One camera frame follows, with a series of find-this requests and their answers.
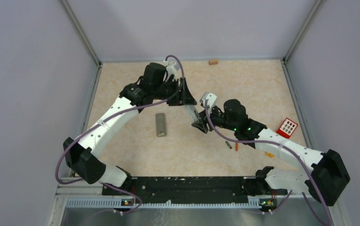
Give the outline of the white remote control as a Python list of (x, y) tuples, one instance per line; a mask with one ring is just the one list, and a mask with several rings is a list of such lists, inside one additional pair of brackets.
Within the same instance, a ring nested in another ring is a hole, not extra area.
[(186, 110), (186, 112), (191, 116), (192, 119), (192, 126), (197, 126), (197, 125), (201, 125), (202, 121), (200, 119), (199, 113), (196, 109), (196, 106), (194, 105), (184, 105), (184, 109)]

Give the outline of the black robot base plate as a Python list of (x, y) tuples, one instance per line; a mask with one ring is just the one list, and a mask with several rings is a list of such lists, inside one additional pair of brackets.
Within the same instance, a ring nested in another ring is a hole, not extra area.
[(247, 203), (258, 195), (286, 195), (286, 189), (271, 189), (255, 177), (133, 177), (121, 187), (144, 204)]

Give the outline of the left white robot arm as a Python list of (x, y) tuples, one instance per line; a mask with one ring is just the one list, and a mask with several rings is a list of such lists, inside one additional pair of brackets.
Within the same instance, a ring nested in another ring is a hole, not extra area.
[(108, 111), (86, 132), (64, 143), (65, 162), (88, 184), (108, 183), (119, 194), (131, 189), (130, 175), (99, 158), (110, 140), (142, 110), (166, 103), (183, 106), (193, 121), (198, 120), (196, 100), (190, 93), (180, 62), (150, 63), (135, 83), (126, 85)]

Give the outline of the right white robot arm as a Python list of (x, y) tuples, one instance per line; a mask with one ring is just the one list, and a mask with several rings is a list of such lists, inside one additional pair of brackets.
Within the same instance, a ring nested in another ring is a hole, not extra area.
[(230, 99), (220, 109), (216, 96), (208, 93), (200, 100), (204, 108), (193, 126), (208, 133), (217, 128), (234, 133), (231, 142), (248, 145), (256, 150), (271, 153), (286, 163), (299, 168), (299, 173), (271, 169), (256, 181), (262, 194), (273, 189), (287, 189), (309, 193), (318, 202), (334, 206), (351, 178), (341, 155), (329, 149), (326, 152), (299, 145), (255, 121), (246, 113), (239, 100)]

